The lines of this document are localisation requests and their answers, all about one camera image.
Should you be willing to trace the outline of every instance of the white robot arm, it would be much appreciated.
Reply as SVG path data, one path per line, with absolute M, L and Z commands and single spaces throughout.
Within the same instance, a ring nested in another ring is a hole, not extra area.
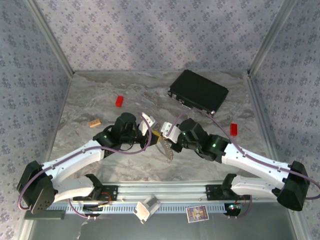
M 39 165 L 36 161 L 29 163 L 17 190 L 23 194 L 23 199 L 31 212 L 34 214 L 42 212 L 52 203 L 74 197 L 90 196 L 94 200 L 101 200 L 102 198 L 99 197 L 101 197 L 102 185 L 92 174 L 77 179 L 66 178 L 83 167 L 118 152 L 123 143 L 138 143 L 141 148 L 146 146 L 147 140 L 150 145 L 155 144 L 159 136 L 153 133 L 150 136 L 146 133 L 149 130 L 148 125 L 153 127 L 156 121 L 152 116 L 144 113 L 142 116 L 144 120 L 137 126 L 136 118 L 125 112 L 117 118 L 113 126 L 107 127 L 94 136 L 93 140 L 67 155 L 45 162 L 43 165 Z M 302 210 L 309 182 L 279 169 L 296 171 L 308 176 L 303 164 L 294 162 L 288 165 L 241 148 L 244 152 L 242 154 L 228 139 L 207 134 L 191 118 L 169 131 L 171 127 L 171 123 L 165 122 L 161 132 L 162 137 L 172 143 L 172 150 L 179 153 L 183 148 L 191 149 L 201 158 L 235 166 L 260 177 L 245 178 L 228 174 L 221 186 L 225 196 L 234 198 L 235 196 L 252 195 L 277 199 L 280 204 L 289 209 Z M 277 166 L 278 170 L 253 161 L 248 156 L 258 159 L 261 163 Z M 40 174 L 31 184 L 28 183 L 32 176 L 45 169 L 48 170 Z

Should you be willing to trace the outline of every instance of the wall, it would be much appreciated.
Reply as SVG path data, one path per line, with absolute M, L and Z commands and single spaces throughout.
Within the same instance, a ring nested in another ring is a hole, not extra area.
M 283 0 L 36 0 L 74 71 L 246 70 Z
M 309 176 L 320 181 L 319 1 L 298 1 L 254 82 L 281 160 L 302 162 Z M 317 193 L 311 185 L 308 196 Z M 306 201 L 304 211 L 314 239 L 320 239 L 320 200 Z
M 12 239 L 17 183 L 27 163 L 45 160 L 69 78 L 23 0 L 0 8 L 0 239 Z

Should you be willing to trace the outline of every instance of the black box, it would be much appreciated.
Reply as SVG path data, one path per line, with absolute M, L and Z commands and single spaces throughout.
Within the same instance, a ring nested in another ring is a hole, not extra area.
M 189 108 L 197 108 L 215 114 L 229 90 L 190 70 L 184 70 L 172 83 L 168 95 Z

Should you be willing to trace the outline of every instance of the small red cube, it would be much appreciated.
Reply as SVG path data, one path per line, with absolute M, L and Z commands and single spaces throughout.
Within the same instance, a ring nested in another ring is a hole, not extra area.
M 238 125 L 236 123 L 231 123 L 230 125 L 230 135 L 237 136 L 238 135 Z
M 124 97 L 118 96 L 115 102 L 115 106 L 118 108 L 121 108 L 123 102 L 124 102 Z

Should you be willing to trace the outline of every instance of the card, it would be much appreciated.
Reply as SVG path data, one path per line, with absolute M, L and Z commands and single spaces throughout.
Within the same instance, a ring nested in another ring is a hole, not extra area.
M 209 220 L 207 206 L 191 206 L 186 208 L 188 223 L 196 223 Z

